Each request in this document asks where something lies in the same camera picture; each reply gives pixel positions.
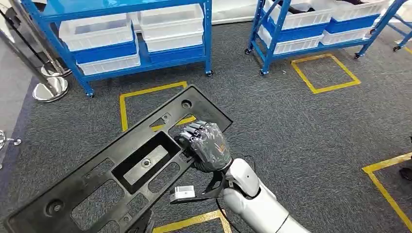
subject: round hole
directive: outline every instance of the round hole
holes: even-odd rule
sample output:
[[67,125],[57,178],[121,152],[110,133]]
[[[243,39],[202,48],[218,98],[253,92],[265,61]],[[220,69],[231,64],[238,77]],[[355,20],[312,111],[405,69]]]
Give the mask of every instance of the round hole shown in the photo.
[[46,214],[53,216],[64,208],[64,203],[61,200],[52,200],[46,206]]
[[190,100],[183,100],[182,101],[182,107],[183,108],[191,108],[192,107],[192,102],[190,102]]

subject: blue metal shelf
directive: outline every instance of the blue metal shelf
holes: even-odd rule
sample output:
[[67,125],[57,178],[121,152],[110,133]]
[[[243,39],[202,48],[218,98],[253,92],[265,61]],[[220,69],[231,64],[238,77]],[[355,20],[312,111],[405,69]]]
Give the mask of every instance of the blue metal shelf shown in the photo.
[[265,0],[258,0],[257,6],[256,6],[256,12],[255,12],[255,19],[252,24],[252,31],[251,31],[250,38],[249,38],[249,46],[245,50],[245,53],[249,54],[253,49],[256,49],[256,52],[263,60],[263,66],[262,66],[262,69],[260,70],[261,75],[269,73],[269,66],[271,62],[274,60],[286,58],[289,56],[302,55],[302,54],[311,53],[311,52],[319,52],[319,51],[325,51],[325,50],[331,50],[331,49],[340,49],[340,48],[363,45],[362,49],[358,53],[355,53],[355,59],[357,59],[361,56],[364,56],[366,50],[375,41],[377,36],[381,33],[381,31],[385,27],[385,25],[388,24],[389,20],[395,15],[396,11],[399,9],[399,7],[404,2],[406,2],[406,0],[395,0],[392,3],[388,11],[380,19],[377,26],[373,29],[373,33],[369,39],[353,40],[353,41],[348,41],[348,42],[343,42],[343,43],[333,44],[333,45],[322,45],[322,43],[319,43],[319,46],[315,48],[273,55],[276,44],[279,42],[279,37],[281,36],[281,29],[283,27],[283,23],[285,22],[286,14],[291,4],[291,0],[283,0],[283,4],[280,9],[280,14],[277,19],[278,23],[275,25],[275,28],[271,32],[271,37],[272,37],[271,43],[269,46],[264,45],[265,50],[266,50],[265,53],[259,48],[256,42],[256,39],[259,38],[258,30],[259,30],[260,25],[267,21],[270,13],[274,9],[274,7],[279,3],[279,0],[275,0],[271,8],[265,13],[263,11],[263,5],[265,4]]
[[[61,56],[67,67],[72,71],[74,77],[83,87],[86,94],[90,97],[94,96],[94,90],[89,85],[89,81],[107,79],[148,70],[179,66],[194,62],[204,62],[205,74],[208,76],[212,75],[210,62],[212,0],[48,0],[43,12],[39,12],[31,0],[21,0],[21,2],[33,21],[45,33],[47,40]],[[204,56],[188,57],[186,59],[164,63],[151,63],[146,45],[144,42],[140,42],[140,66],[94,75],[84,75],[82,73],[75,63],[73,54],[53,32],[51,25],[51,23],[59,25],[61,21],[77,18],[97,17],[195,3],[200,4],[205,16],[203,21]]]
[[175,61],[169,61],[169,62],[164,62],[164,63],[152,63],[150,61],[149,53],[147,52],[146,43],[139,42],[139,50],[140,50],[139,51],[140,65],[138,67],[131,67],[131,68],[119,69],[119,70],[109,71],[109,72],[100,73],[100,74],[87,75],[87,76],[84,76],[83,79],[88,82],[95,81],[95,80],[102,80],[102,79],[117,77],[121,75],[144,72],[148,70],[161,69],[161,68],[166,68],[166,67],[174,67],[174,66],[180,66],[180,65],[185,65],[185,64],[195,63],[195,62],[201,62],[201,61],[204,61],[206,58],[206,56],[199,56],[199,57],[192,57],[188,59],[175,60]]
[[[405,24],[406,26],[408,26],[410,29],[412,29],[412,22],[406,22],[402,19],[401,16],[395,14],[393,16],[393,18],[396,18],[397,20],[399,20],[401,23]],[[403,40],[396,46],[394,47],[394,51],[397,51],[403,47],[405,47],[405,44],[412,38],[412,31],[410,31],[409,33],[406,33],[404,31],[402,31],[401,29],[397,28],[394,24],[388,23],[387,24],[390,28],[392,28],[393,30],[397,31],[399,34],[401,34],[402,36],[404,36]]]
[[199,0],[48,0],[44,21],[65,21],[125,12],[200,3]]
[[[262,50],[259,48],[258,44],[256,41],[253,41],[253,46],[256,49],[256,52],[259,54],[259,56],[264,60],[266,57],[263,54]],[[290,56],[298,56],[306,53],[311,53],[311,52],[320,52],[320,51],[325,51],[325,50],[332,50],[332,49],[341,49],[341,48],[346,48],[346,47],[352,47],[352,46],[358,46],[358,45],[366,45],[371,43],[371,39],[358,39],[358,40],[352,40],[349,42],[342,42],[338,44],[333,44],[333,45],[323,45],[322,43],[319,43],[317,47],[310,48],[310,49],[305,49],[305,50],[298,50],[298,51],[293,51],[293,52],[285,52],[285,53],[280,53],[280,54],[274,54],[272,56],[273,60],[279,60],[283,59],[286,57]]]

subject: caster wheel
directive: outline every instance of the caster wheel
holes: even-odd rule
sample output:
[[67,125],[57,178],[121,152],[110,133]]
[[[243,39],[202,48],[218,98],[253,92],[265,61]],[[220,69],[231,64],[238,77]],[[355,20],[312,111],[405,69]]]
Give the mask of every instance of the caster wheel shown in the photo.
[[208,77],[212,77],[213,76],[213,70],[210,71],[210,73],[206,74]]

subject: plastic storage bin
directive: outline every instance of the plastic storage bin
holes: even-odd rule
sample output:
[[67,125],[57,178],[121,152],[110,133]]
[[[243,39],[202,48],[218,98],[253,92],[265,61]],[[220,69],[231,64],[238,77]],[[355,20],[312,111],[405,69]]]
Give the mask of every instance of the plastic storage bin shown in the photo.
[[132,41],[133,31],[126,14],[117,14],[63,21],[59,37],[77,51]]
[[203,28],[202,31],[196,33],[188,33],[178,36],[165,36],[156,39],[145,40],[145,42],[148,52],[201,45],[203,44]]
[[379,15],[380,14],[354,18],[345,21],[336,21],[334,18],[332,18],[330,23],[326,26],[325,30],[329,33],[341,33],[355,29],[371,27],[375,22],[375,19],[377,19]]
[[324,45],[331,45],[331,44],[337,44],[337,43],[350,41],[350,40],[362,39],[365,36],[365,34],[369,32],[369,30],[370,30],[370,27],[351,30],[351,31],[342,32],[342,33],[333,33],[333,34],[328,33],[327,31],[324,31],[323,34],[325,36],[321,40],[321,43]]
[[203,32],[203,11],[199,4],[153,9],[140,12],[144,40]]
[[[264,45],[268,48],[272,37],[270,36],[269,32],[263,28],[262,26],[259,28],[257,32],[260,39],[264,42]],[[309,38],[303,38],[298,40],[291,40],[280,42],[276,44],[275,50],[273,54],[280,54],[285,52],[292,52],[298,50],[305,50],[317,47],[319,45],[319,41],[324,37],[324,35],[313,36]]]
[[[315,9],[315,11],[286,15],[282,30],[305,27],[315,24],[329,23],[333,11],[335,11],[334,8],[329,7],[325,4],[321,4],[318,0],[292,0],[291,6],[295,6],[302,3],[306,3],[312,6]],[[263,6],[263,10],[265,12],[268,12],[272,4],[272,0],[266,0],[265,5]],[[270,14],[270,17],[273,19],[275,24],[277,23],[277,18],[280,14],[280,8],[281,6],[279,5],[275,6],[275,8]]]
[[149,58],[152,63],[165,63],[171,61],[185,60],[188,58],[201,57],[205,55],[203,45],[184,47],[179,49],[150,52]]
[[72,54],[77,64],[83,64],[117,57],[130,56],[138,52],[139,44],[137,38],[135,38],[135,40],[132,40],[130,42],[91,48],[87,50],[78,50],[72,52]]
[[[267,21],[262,22],[262,25],[265,27],[268,32],[273,33],[275,31],[275,22],[272,18],[268,18]],[[289,40],[297,40],[307,37],[313,37],[317,35],[321,35],[328,23],[321,23],[315,24],[300,28],[291,28],[286,30],[281,30],[279,35],[277,36],[277,42],[289,41]]]
[[[127,53],[132,53],[131,55],[126,55],[126,56],[121,56],[121,57],[113,57],[109,59],[105,59],[107,55],[107,50],[117,50],[118,52],[120,51],[119,48],[124,48],[126,45],[119,45],[118,48],[114,48],[113,46],[108,46],[106,48],[99,48],[100,50],[95,50],[95,56],[96,58],[99,58],[100,60],[98,61],[92,61],[92,62],[86,62],[85,61],[90,61],[91,59],[85,59],[83,58],[81,61],[76,61],[76,64],[83,70],[83,73],[85,75],[91,75],[91,74],[97,74],[97,73],[103,73],[103,72],[108,72],[108,71],[113,71],[113,70],[118,70],[118,69],[125,69],[125,68],[130,68],[130,67],[137,67],[140,65],[140,56],[139,56],[139,46],[138,46],[138,40],[137,38],[133,42],[134,48],[130,48],[130,44],[127,45],[128,49],[132,51],[128,51]],[[106,57],[99,57],[99,55],[105,54]]]
[[368,2],[359,5],[352,5],[345,1],[335,0],[318,0],[323,4],[337,9],[332,13],[336,21],[345,21],[354,18],[366,17],[380,14],[382,6],[386,0],[368,0]]
[[140,27],[140,12],[136,11],[136,12],[129,12],[127,13],[127,17],[128,19],[130,19],[133,23],[133,28],[134,31],[140,31],[141,27]]
[[103,73],[118,69],[137,67],[140,65],[139,54],[117,57],[90,63],[77,64],[85,75]]

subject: gray carpet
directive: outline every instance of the gray carpet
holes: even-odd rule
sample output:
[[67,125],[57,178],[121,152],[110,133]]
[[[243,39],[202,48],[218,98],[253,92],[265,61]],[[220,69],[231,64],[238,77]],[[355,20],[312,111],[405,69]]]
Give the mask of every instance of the gray carpet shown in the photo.
[[[232,153],[254,156],[258,176],[308,230],[409,232],[361,169],[412,150],[412,54],[392,52],[393,41],[400,36],[385,29],[358,60],[353,60],[353,54],[360,47],[330,51],[362,83],[313,94],[290,65],[290,60],[305,56],[276,61],[268,75],[259,76],[261,61],[243,52],[250,27],[251,23],[213,27],[212,78],[203,75],[202,64],[150,71],[94,82],[96,97],[92,100],[68,78],[71,87],[63,99],[49,104],[28,101],[15,129],[24,143],[18,150],[9,148],[5,168],[0,170],[1,219],[121,133],[120,94],[187,81],[200,87],[234,120],[225,133]],[[299,66],[319,87],[349,81],[331,61],[326,58],[325,62],[331,67],[320,61]],[[129,126],[180,89],[127,98]],[[378,176],[388,189],[394,187],[390,192],[412,218],[408,199],[412,184],[401,184],[395,168],[382,170]],[[176,185],[194,184],[201,189],[210,178],[189,170]],[[96,200],[113,198],[98,196]],[[217,209],[212,200],[181,205],[169,205],[168,200],[165,195],[153,207],[157,226]],[[101,209],[87,208],[78,214],[87,213],[90,221],[101,214]],[[230,211],[228,216],[242,232],[252,232]],[[215,220],[178,232],[223,229]]]

